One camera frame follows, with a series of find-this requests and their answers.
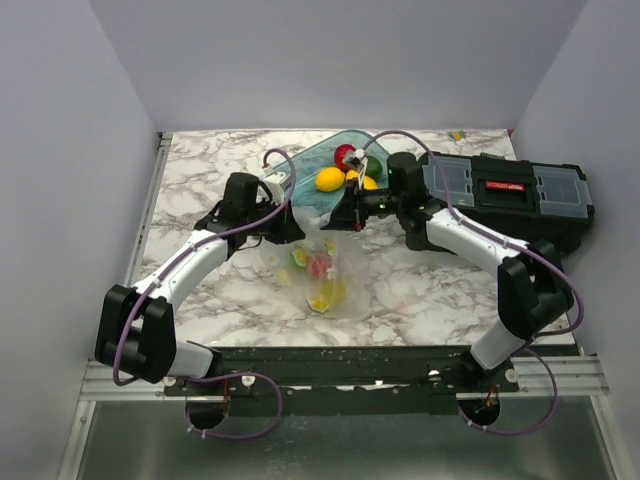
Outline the green fake leaf fruit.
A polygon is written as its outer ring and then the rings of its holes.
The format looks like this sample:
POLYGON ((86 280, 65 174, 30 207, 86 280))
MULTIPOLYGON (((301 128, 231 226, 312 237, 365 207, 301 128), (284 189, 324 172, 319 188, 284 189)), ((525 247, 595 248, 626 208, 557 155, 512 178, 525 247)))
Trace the green fake leaf fruit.
POLYGON ((296 247, 290 251, 291 264, 295 268, 305 268, 307 265, 308 255, 303 248, 296 247))

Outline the red fake apple front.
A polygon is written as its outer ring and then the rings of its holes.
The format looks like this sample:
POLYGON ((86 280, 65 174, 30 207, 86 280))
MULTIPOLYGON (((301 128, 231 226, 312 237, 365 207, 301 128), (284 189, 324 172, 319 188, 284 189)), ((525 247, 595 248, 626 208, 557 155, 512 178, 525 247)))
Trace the red fake apple front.
POLYGON ((332 267, 332 257, 327 254, 309 256, 306 271, 312 279, 326 280, 332 267))

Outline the clear plastic lemon-print bag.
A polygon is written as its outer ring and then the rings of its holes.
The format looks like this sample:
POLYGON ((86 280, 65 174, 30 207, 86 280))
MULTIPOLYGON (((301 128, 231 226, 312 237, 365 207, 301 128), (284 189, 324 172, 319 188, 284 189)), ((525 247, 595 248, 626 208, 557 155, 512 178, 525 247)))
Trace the clear plastic lemon-print bag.
POLYGON ((367 316, 370 262, 364 248, 342 231, 326 230, 329 216, 313 207, 295 207, 293 217, 304 239, 259 248, 287 300, 331 319, 367 316))

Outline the teal plastic container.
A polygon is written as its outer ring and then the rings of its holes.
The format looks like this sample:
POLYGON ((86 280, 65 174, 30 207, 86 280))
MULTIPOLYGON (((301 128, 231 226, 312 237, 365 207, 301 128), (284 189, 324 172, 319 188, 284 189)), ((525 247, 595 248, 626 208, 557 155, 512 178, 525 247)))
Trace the teal plastic container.
POLYGON ((291 198, 293 207, 313 207, 319 215, 330 213, 343 197, 343 188, 323 193, 315 187, 316 175, 326 167, 334 166, 335 150, 342 144, 363 147, 371 135, 360 130, 345 130, 316 143, 292 157, 296 171, 295 189, 291 198))

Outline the yellow-green fake starfruit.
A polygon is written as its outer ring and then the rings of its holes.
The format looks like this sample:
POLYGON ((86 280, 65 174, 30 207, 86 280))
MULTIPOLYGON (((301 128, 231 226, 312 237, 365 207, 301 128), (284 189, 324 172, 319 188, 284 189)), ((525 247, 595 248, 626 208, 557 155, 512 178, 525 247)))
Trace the yellow-green fake starfruit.
POLYGON ((317 294, 306 300, 307 306, 314 312, 325 314, 340 306, 346 296, 346 286, 342 280, 327 280, 320 285, 317 294))

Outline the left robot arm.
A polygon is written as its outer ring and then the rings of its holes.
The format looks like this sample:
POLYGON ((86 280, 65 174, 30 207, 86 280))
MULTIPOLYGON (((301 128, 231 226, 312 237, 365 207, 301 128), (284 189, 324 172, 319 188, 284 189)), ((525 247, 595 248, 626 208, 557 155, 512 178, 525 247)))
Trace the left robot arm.
POLYGON ((276 244, 301 240, 303 231, 291 207, 296 177, 275 172, 264 178, 236 172, 223 197, 198 220, 186 243, 159 269, 136 284, 113 286, 105 295, 95 358, 111 367, 113 379, 157 383, 187 378, 201 395, 214 393, 222 380, 210 347, 181 342, 175 315, 184 300, 213 270, 241 249, 250 236, 276 244))

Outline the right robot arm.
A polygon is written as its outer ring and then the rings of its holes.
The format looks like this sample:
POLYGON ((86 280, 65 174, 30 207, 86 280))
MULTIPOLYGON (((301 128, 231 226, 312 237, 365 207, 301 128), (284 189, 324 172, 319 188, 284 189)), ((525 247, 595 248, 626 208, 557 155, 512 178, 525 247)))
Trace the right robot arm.
POLYGON ((470 219, 454 206, 442 160, 408 152, 387 160, 388 188, 366 190, 348 183, 325 229, 359 231, 372 217, 393 214, 414 251, 440 248, 490 274, 497 282, 498 321, 463 355, 460 379, 480 392, 496 380, 496 368, 525 349, 547 326, 578 304, 555 246, 528 243, 470 219))

